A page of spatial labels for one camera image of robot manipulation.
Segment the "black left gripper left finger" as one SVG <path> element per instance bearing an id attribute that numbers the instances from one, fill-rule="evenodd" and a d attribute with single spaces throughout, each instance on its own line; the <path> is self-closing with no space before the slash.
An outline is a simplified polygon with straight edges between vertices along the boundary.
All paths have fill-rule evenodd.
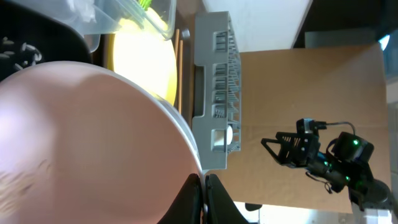
<path id="1" fill-rule="evenodd" d="M 200 224 L 202 208 L 200 178 L 190 174 L 158 224 Z"/>

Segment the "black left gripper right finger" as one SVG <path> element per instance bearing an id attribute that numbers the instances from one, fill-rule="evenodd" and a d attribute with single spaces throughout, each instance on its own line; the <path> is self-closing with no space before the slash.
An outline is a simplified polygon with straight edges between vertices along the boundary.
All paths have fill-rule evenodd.
<path id="1" fill-rule="evenodd" d="M 207 223 L 210 224 L 248 224 L 220 179 L 215 174 L 206 176 Z"/>

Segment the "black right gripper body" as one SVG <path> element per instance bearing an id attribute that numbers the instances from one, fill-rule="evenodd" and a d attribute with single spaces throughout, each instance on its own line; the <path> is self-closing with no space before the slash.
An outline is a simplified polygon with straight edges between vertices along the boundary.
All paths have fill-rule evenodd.
<path id="1" fill-rule="evenodd" d="M 299 145 L 290 145 L 290 168 L 304 168 L 309 165 L 319 152 L 320 142 L 319 135 L 314 134 L 299 134 Z"/>

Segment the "white cup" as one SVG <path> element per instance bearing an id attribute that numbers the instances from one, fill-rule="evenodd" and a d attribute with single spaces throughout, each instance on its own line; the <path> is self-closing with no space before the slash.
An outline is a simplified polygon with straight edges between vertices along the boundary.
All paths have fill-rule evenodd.
<path id="1" fill-rule="evenodd" d="M 213 145 L 224 146 L 230 145 L 233 140 L 233 129 L 232 126 L 228 126 L 226 129 L 216 129 L 213 131 Z"/>

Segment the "wooden chopstick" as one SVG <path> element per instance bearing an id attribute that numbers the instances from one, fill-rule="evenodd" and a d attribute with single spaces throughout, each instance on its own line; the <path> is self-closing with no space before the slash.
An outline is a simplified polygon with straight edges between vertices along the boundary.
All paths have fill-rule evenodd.
<path id="1" fill-rule="evenodd" d="M 176 29 L 176 30 L 175 30 L 175 34 L 174 34 L 174 52 L 175 52 L 175 58 L 178 58 L 179 42 L 180 42 L 180 29 Z"/>
<path id="2" fill-rule="evenodd" d="M 182 114 L 183 40 L 179 42 L 178 59 L 178 112 Z"/>

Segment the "white bowl with rice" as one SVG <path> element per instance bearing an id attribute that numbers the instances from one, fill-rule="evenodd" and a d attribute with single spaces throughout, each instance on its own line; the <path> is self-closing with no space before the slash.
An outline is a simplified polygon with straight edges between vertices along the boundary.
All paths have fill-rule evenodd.
<path id="1" fill-rule="evenodd" d="M 177 110 L 128 79 L 49 62 L 1 82 L 1 171 L 39 175 L 2 223 L 157 223 L 190 174 L 202 175 Z"/>

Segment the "yellow plate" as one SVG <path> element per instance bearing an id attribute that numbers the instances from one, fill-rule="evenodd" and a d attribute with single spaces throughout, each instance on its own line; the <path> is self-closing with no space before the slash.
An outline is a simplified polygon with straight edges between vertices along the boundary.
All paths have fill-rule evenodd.
<path id="1" fill-rule="evenodd" d="M 153 96 L 175 103 L 177 62 L 172 41 L 165 40 L 150 21 L 161 28 L 169 26 L 152 8 L 148 8 L 144 27 L 131 19 L 119 20 L 121 28 L 111 34 L 107 69 L 139 85 Z"/>

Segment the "green snack wrapper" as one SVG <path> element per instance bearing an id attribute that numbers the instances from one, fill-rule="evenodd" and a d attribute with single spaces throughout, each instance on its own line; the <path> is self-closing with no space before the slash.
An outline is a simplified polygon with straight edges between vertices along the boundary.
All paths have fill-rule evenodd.
<path id="1" fill-rule="evenodd" d="M 143 8 L 143 10 L 147 11 L 148 8 L 150 8 L 150 5 L 152 4 L 152 0 L 137 0 L 140 7 Z"/>

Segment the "white tissue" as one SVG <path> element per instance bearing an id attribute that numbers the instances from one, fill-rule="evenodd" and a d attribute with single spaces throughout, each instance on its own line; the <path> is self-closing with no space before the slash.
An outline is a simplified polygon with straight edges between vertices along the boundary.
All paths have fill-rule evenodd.
<path id="1" fill-rule="evenodd" d="M 69 23 L 78 17 L 86 23 L 96 22 L 95 0 L 64 0 L 67 18 L 62 22 Z"/>

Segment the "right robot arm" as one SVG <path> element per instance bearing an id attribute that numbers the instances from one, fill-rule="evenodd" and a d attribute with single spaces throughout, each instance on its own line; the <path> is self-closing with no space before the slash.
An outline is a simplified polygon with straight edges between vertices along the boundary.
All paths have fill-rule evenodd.
<path id="1" fill-rule="evenodd" d="M 296 132 L 278 132 L 261 144 L 281 166 L 305 169 L 306 176 L 323 183 L 329 194 L 348 189 L 351 208 L 358 223 L 389 223 L 397 218 L 397 200 L 387 184 L 375 179 L 369 160 L 374 145 L 356 131 L 342 132 L 320 151 L 319 132 L 331 124 L 304 118 L 296 122 Z"/>

